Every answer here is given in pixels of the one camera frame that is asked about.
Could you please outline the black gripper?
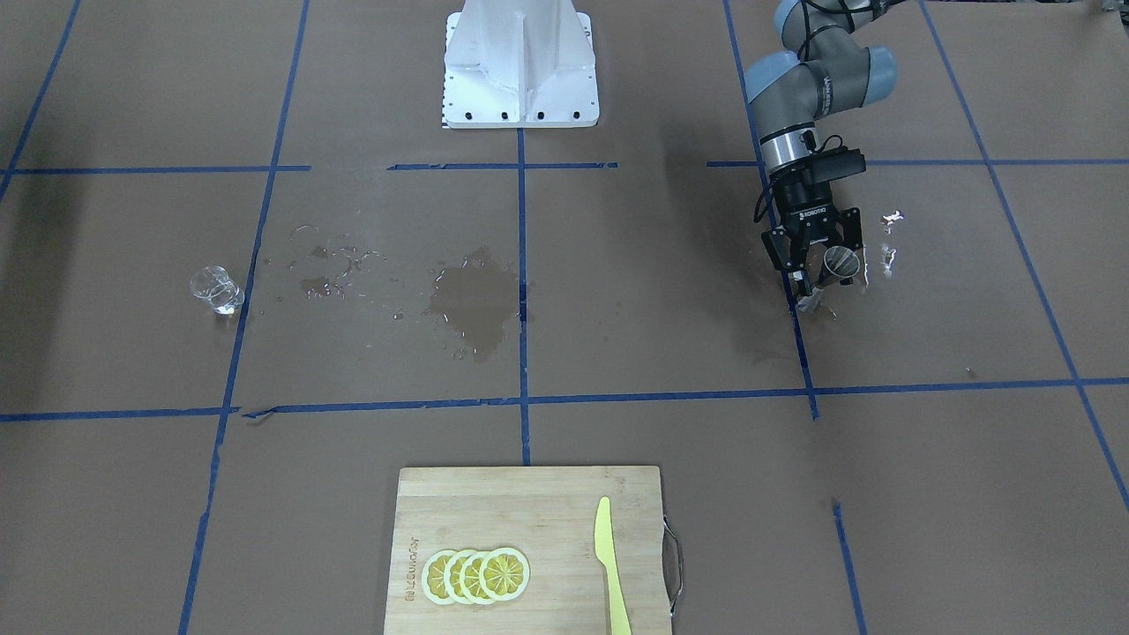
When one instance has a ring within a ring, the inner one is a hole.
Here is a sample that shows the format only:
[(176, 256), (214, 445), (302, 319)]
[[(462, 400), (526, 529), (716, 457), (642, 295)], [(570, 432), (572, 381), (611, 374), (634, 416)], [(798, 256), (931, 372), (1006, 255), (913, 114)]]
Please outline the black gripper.
[(762, 233), (774, 270), (795, 284), (795, 294), (813, 294), (808, 275), (809, 243), (829, 247), (829, 273), (839, 285), (851, 285), (863, 270), (863, 210), (854, 206), (839, 214), (825, 168), (780, 168), (770, 174), (770, 192), (779, 221)]

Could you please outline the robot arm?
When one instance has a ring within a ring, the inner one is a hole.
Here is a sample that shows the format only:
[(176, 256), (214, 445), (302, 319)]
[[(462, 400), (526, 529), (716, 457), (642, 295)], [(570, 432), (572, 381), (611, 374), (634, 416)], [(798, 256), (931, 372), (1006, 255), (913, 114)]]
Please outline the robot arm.
[(774, 270), (798, 302), (829, 281), (848, 285), (860, 269), (863, 214), (834, 203), (832, 183), (859, 176), (864, 154), (842, 139), (819, 136), (819, 121), (885, 101), (899, 69), (889, 47), (863, 47), (857, 31), (889, 14), (890, 1), (782, 1), (774, 9), (780, 51), (745, 73), (751, 116), (758, 127), (765, 189), (755, 220), (774, 207), (777, 220), (762, 234)]

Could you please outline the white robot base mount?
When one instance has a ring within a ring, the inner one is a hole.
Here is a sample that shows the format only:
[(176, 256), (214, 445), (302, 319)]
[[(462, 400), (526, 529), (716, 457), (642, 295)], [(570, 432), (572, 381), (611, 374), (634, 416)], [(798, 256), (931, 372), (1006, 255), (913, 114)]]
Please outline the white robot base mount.
[(445, 36), (444, 128), (598, 124), (593, 24), (572, 1), (467, 1)]

